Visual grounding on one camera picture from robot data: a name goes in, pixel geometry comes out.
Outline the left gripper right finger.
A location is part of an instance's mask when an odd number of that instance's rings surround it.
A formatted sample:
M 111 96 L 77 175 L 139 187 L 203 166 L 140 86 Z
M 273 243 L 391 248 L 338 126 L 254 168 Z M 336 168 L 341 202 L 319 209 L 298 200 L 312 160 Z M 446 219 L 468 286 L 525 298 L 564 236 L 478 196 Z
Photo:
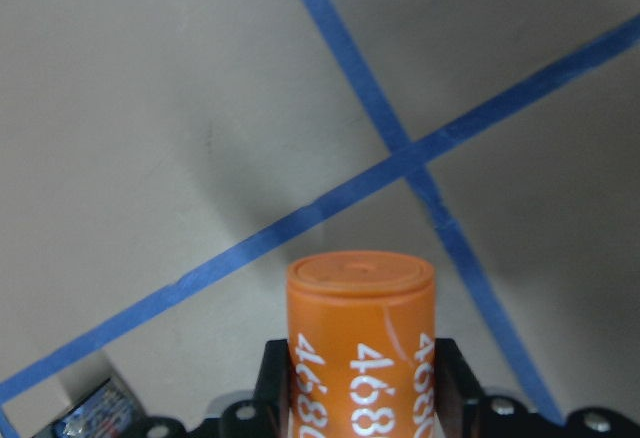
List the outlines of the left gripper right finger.
M 435 413 L 445 437 L 478 437 L 483 389 L 452 338 L 435 341 Z

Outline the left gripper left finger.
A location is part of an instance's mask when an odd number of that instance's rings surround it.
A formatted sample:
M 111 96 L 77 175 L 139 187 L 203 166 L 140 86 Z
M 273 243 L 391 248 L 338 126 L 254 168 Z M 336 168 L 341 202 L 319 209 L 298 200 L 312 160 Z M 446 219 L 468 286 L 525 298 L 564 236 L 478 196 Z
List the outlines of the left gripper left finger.
M 286 339 L 266 342 L 253 399 L 267 416 L 269 437 L 289 436 L 290 356 Z

